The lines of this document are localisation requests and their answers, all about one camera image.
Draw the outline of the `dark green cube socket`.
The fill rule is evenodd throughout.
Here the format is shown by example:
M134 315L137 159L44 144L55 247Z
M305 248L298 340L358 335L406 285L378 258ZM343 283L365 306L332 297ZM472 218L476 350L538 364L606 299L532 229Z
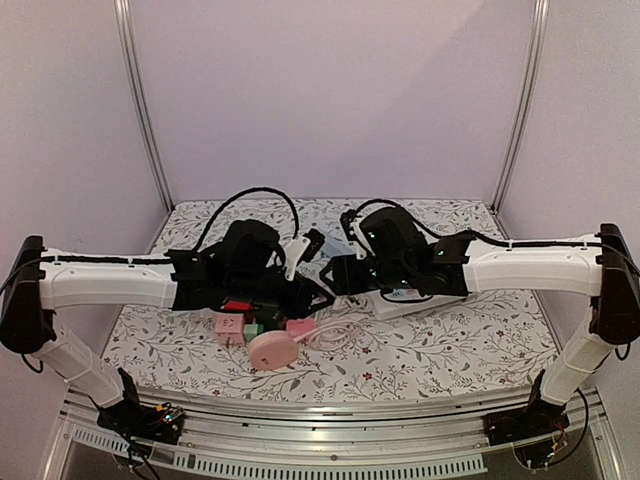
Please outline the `dark green cube socket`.
M276 307L261 306L254 316L256 323L263 326L264 332L286 329L288 318Z

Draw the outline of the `blue power strip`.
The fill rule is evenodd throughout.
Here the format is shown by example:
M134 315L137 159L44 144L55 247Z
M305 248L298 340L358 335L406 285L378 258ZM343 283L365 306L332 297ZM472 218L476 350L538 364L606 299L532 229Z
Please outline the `blue power strip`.
M326 236L320 253L322 257L331 259L338 256L353 255L354 250L349 244L344 244L332 236Z

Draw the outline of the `white colourful power strip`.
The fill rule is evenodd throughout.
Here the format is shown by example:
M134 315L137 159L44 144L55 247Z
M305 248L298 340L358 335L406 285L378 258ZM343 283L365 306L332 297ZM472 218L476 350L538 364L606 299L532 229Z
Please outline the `white colourful power strip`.
M368 297L377 320L390 320L425 309L444 306L457 300L457 297L452 296L421 296L414 289L393 290L387 294L374 292Z

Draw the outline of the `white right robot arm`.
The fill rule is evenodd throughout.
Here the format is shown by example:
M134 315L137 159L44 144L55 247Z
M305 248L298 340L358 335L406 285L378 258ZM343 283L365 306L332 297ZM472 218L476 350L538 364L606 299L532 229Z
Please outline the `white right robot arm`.
M614 224L574 239L513 241L474 230L437 234L397 205L367 216L352 209L340 221L355 251L331 258L320 273L337 296L413 289L424 296L531 290L589 298L585 320L518 412L524 435L537 436L552 424L555 408L616 347L639 337L639 269Z

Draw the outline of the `red cube socket adapter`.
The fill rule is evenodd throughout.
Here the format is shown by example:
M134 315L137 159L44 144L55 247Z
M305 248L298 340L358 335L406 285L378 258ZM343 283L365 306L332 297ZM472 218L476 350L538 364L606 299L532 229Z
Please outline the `red cube socket adapter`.
M229 301L222 306L222 310L231 313L246 313L254 310L250 303Z

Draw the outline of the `green beige socket adapter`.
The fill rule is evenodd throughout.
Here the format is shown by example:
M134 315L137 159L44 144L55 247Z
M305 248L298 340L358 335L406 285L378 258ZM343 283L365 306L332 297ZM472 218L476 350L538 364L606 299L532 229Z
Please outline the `green beige socket adapter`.
M259 323L245 324L243 327L243 336L246 344L249 344L257 336L264 332L264 326Z

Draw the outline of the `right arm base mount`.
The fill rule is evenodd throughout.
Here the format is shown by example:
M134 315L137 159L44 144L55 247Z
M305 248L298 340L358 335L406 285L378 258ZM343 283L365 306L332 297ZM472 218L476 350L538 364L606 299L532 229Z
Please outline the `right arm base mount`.
M493 412L482 418L483 432L491 446L518 442L546 435L569 426L566 405L542 399L542 370L535 378L525 406Z

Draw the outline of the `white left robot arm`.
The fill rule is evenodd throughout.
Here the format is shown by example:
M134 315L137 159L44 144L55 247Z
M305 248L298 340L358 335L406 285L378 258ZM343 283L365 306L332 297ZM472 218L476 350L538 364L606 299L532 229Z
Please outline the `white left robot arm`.
M304 319L331 306L334 297L298 271L320 250L324 237L293 221L282 243L271 226L233 221L222 239L203 237L186 250L160 255L81 255L48 249L40 236L26 238L1 287L1 343L52 367L80 387L128 434L148 426L134 381L104 363L75 335L55 326L60 308L80 305L143 305L173 311L225 312L230 302L273 308L287 319Z

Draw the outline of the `pink plug adapter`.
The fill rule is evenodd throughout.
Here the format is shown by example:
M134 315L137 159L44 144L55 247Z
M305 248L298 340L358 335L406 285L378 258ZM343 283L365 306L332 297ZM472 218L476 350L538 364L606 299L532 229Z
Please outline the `pink plug adapter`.
M298 337L312 332L316 328L316 322L313 318L288 320L285 330L291 337Z

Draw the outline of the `white plug block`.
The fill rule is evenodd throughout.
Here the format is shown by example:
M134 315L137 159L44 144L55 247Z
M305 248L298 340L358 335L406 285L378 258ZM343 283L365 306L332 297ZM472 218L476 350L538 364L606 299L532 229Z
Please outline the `white plug block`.
M371 297L367 294L347 295L336 298L335 307L338 309L359 309L369 311L373 309Z

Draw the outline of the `light pink cube socket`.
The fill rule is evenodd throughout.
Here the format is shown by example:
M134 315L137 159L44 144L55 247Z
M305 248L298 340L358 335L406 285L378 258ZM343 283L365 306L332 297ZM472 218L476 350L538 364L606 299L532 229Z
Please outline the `light pink cube socket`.
M239 313L217 313L215 315L215 334L224 347L244 346L245 317Z

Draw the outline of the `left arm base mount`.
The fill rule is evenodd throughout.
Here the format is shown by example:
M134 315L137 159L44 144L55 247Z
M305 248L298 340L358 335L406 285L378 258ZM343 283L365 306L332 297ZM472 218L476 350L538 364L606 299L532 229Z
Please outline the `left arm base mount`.
M123 436L177 445L182 434L185 411L164 402L154 407L140 403L133 378L122 368L117 370L123 381L122 399L110 407L100 407L97 424Z

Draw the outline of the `pink round cable reel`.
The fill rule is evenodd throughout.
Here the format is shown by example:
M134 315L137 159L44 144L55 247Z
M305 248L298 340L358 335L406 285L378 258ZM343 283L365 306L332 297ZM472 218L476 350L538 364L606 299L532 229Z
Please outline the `pink round cable reel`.
M273 371L294 362L299 355L299 346L286 331L269 331L254 338L247 346L249 361L253 368Z

